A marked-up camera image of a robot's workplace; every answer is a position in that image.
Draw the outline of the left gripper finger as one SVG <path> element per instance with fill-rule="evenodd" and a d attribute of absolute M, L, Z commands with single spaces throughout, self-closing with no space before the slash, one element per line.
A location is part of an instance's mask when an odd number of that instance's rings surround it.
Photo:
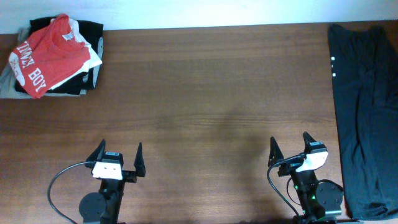
<path fill-rule="evenodd" d="M 106 147 L 106 140 L 102 139 L 99 146 L 87 157 L 86 162 L 101 161 L 105 147 Z"/>
<path fill-rule="evenodd" d="M 144 163 L 144 156 L 142 151 L 142 143 L 140 142 L 136 152 L 136 158 L 134 160 L 135 173 L 138 177 L 146 176 L 146 166 Z"/>

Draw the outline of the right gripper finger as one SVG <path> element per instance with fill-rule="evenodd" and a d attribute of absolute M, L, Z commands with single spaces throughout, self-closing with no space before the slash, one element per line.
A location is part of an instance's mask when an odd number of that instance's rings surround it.
<path fill-rule="evenodd" d="M 280 150 L 279 145 L 277 144 L 277 141 L 275 138 L 272 136 L 270 138 L 270 153 L 269 153 L 269 160 L 268 160 L 268 166 L 271 167 L 274 164 L 284 160 L 284 156 Z"/>
<path fill-rule="evenodd" d="M 316 140 L 309 135 L 306 131 L 303 133 L 303 140 L 305 143 L 304 153 L 310 153 L 312 150 L 317 148 Z"/>

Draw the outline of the dark green t-shirt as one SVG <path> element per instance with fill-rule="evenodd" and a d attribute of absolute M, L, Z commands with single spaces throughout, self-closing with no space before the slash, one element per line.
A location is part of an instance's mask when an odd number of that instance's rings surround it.
<path fill-rule="evenodd" d="M 348 214 L 397 218 L 397 50 L 379 26 L 328 29 Z"/>

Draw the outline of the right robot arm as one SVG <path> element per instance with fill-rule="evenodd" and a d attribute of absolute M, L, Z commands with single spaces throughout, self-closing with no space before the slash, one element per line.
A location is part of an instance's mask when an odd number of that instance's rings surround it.
<path fill-rule="evenodd" d="M 267 180 L 277 195 L 293 210 L 295 216 L 292 223 L 337 223 L 341 215 L 344 189 L 337 183 L 316 177 L 315 171 L 326 163 L 328 149 L 321 142 L 303 133 L 304 151 L 285 158 L 274 137 L 270 138 L 270 154 L 268 160 Z M 271 171 L 277 168 L 279 177 L 289 176 L 294 184 L 299 205 L 303 213 L 281 194 L 271 180 Z"/>

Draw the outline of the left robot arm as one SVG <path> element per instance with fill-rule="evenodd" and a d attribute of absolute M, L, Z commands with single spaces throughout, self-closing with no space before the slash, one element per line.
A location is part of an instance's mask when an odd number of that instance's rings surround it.
<path fill-rule="evenodd" d="M 94 178 L 101 181 L 99 190 L 85 195 L 79 204 L 79 213 L 84 223 L 117 224 L 126 183 L 136 183 L 138 177 L 146 176 L 142 144 L 138 145 L 134 170 L 124 170 L 120 152 L 105 150 L 106 141 L 87 157 L 85 167 L 91 169 Z"/>

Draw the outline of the red folded t-shirt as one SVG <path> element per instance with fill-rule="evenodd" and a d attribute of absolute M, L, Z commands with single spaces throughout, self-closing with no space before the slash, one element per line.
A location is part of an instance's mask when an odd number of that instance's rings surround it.
<path fill-rule="evenodd" d="M 72 54 L 82 47 L 64 39 L 69 17 L 57 16 L 47 27 L 29 36 L 9 56 L 9 64 L 21 87 L 33 98 L 42 97 L 57 81 L 72 74 Z"/>

